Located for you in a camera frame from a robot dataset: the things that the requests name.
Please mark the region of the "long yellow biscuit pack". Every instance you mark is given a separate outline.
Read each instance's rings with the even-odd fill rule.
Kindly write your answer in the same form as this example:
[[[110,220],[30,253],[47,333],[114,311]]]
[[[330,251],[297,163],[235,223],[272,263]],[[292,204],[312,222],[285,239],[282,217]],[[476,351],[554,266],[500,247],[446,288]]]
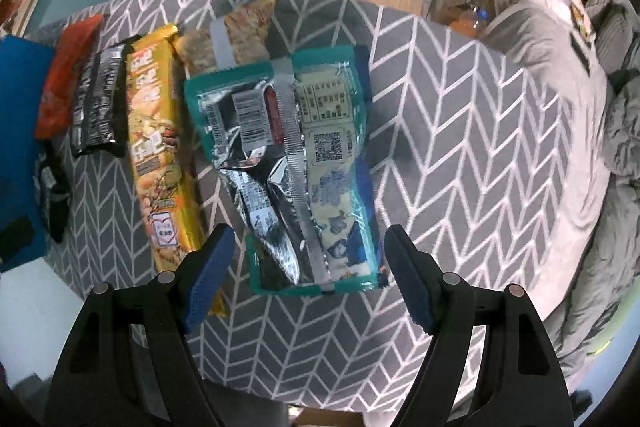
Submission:
[[[158,272],[174,271],[205,242],[190,154],[182,144],[184,68],[177,37],[176,25],[162,26],[134,40],[126,61],[132,174]]]

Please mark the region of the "black snack packet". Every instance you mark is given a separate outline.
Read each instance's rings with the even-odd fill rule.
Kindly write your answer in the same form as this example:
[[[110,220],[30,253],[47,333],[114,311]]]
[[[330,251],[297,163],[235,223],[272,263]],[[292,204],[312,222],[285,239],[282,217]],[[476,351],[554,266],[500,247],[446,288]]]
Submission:
[[[127,150],[127,56],[138,35],[108,46],[89,58],[74,96],[68,132],[75,158],[106,152],[123,158]]]
[[[70,184],[55,153],[40,148],[34,184],[42,223],[52,241],[61,244],[70,219]]]

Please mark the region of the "teal silver snack bag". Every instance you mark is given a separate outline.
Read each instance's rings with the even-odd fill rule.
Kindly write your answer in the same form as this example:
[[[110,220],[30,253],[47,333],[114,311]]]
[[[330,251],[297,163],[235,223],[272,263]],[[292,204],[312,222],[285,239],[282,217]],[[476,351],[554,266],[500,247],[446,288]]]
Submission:
[[[367,163],[365,46],[306,49],[184,87],[205,155],[245,225],[258,294],[385,286]]]

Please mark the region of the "red snack bag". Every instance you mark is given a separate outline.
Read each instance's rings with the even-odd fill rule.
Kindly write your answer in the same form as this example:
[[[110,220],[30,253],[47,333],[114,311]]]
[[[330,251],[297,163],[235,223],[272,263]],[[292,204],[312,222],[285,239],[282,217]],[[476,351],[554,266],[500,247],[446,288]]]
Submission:
[[[68,128],[82,69],[103,24],[101,14],[70,24],[62,32],[39,104],[35,138],[49,140]]]

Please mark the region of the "orange green snack bag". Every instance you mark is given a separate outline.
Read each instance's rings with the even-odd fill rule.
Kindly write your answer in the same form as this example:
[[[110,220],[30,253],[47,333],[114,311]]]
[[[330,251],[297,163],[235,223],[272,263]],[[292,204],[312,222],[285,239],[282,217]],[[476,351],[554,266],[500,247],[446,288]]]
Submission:
[[[255,0],[239,6],[208,26],[186,32],[174,42],[190,77],[265,62],[277,0]]]

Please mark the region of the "grey chevron pattern cloth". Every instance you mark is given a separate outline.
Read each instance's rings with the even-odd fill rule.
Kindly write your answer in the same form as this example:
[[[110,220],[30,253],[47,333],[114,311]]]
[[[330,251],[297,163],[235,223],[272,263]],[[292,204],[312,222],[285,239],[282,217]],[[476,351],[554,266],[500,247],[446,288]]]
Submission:
[[[253,0],[112,0],[28,30],[53,43],[63,28],[105,16],[98,46],[166,24],[200,29]],[[360,44],[370,50],[367,161],[381,235],[402,225],[444,271],[470,284],[533,291],[564,192],[574,121],[570,104],[503,54],[420,16],[359,0],[277,0],[272,56]],[[84,298],[155,275],[128,157],[62,157],[73,189],[70,226],[47,262]],[[203,377],[261,397],[318,409],[393,411],[430,338],[390,285],[347,295],[257,295],[243,222],[198,139],[194,178],[205,230],[233,225],[234,259],[222,285],[228,317],[189,338]]]

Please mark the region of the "grey bed blanket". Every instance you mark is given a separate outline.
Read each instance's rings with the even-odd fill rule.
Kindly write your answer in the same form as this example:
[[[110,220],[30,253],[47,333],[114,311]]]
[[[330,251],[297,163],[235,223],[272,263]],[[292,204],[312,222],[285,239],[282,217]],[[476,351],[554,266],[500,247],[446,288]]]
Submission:
[[[639,278],[639,187],[617,178],[602,156],[611,89],[596,52],[543,4],[506,9],[483,38],[523,67],[528,92],[544,115],[523,118],[535,131],[518,165],[518,202],[544,186],[542,216],[530,245],[541,262],[528,283],[568,381],[582,376],[597,335],[612,323]]]

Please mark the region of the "blue cardboard box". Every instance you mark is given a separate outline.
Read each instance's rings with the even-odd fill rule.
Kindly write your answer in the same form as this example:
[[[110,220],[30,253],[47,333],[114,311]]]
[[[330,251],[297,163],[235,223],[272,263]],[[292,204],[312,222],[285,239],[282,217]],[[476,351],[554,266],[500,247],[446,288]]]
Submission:
[[[36,127],[54,49],[14,37],[1,39],[1,270],[46,254],[36,202]]]

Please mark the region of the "orange drink bottle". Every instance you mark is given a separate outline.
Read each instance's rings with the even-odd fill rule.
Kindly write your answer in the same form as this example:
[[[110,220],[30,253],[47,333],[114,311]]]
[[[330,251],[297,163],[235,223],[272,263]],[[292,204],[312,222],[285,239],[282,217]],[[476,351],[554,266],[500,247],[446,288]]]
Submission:
[[[479,37],[488,25],[488,14],[484,10],[465,11],[453,20],[449,27],[469,38]]]

